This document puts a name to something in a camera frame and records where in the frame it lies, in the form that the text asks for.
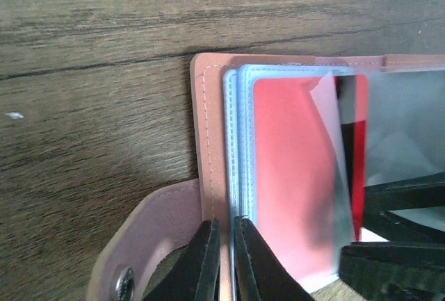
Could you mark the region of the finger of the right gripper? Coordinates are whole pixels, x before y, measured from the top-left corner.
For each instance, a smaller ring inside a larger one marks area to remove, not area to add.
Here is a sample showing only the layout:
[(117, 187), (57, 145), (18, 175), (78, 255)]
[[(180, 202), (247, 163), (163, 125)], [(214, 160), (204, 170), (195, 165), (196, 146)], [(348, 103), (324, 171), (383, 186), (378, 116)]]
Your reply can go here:
[(396, 242), (444, 243), (444, 232), (427, 227), (394, 211), (444, 205), (444, 173), (367, 186), (362, 226)]
[(443, 300), (444, 245), (351, 243), (341, 250), (339, 278), (366, 300)]

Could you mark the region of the red credit card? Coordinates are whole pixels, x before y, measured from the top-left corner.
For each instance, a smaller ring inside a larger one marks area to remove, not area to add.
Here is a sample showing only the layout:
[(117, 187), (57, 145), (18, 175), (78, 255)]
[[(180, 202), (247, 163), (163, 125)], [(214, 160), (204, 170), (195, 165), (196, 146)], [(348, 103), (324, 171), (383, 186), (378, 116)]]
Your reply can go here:
[(336, 279), (340, 249), (359, 237), (366, 103), (363, 75), (253, 85), (257, 229), (309, 290)]

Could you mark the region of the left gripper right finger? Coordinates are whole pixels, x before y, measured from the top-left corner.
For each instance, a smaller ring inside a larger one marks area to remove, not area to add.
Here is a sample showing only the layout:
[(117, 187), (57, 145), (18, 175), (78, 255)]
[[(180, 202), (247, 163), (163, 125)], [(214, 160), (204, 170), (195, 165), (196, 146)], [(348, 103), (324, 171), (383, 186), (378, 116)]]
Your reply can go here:
[(313, 300), (288, 274), (247, 218), (234, 219), (234, 253), (236, 285), (241, 300)]

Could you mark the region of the pink leather card holder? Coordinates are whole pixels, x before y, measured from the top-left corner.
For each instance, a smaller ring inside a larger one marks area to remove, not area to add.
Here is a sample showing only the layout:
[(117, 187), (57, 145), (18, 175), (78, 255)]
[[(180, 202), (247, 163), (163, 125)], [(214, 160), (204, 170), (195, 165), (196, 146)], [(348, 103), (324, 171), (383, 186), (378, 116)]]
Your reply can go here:
[(222, 230), (228, 230), (223, 74), (245, 63), (425, 69), (444, 64), (444, 56), (196, 55), (190, 75), (199, 177), (158, 189), (139, 203), (100, 253), (92, 269), (87, 300), (113, 300), (115, 281), (126, 267), (136, 276), (134, 297), (141, 297), (160, 261), (187, 244), (204, 218), (217, 218)]

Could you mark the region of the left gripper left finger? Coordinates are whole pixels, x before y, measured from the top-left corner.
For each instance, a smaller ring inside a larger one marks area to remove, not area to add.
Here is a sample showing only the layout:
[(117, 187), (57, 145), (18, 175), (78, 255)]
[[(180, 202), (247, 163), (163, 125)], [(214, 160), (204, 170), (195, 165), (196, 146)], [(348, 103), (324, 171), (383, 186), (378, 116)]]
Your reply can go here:
[(214, 301), (219, 296), (220, 231), (217, 220), (205, 220), (164, 279), (145, 300)]

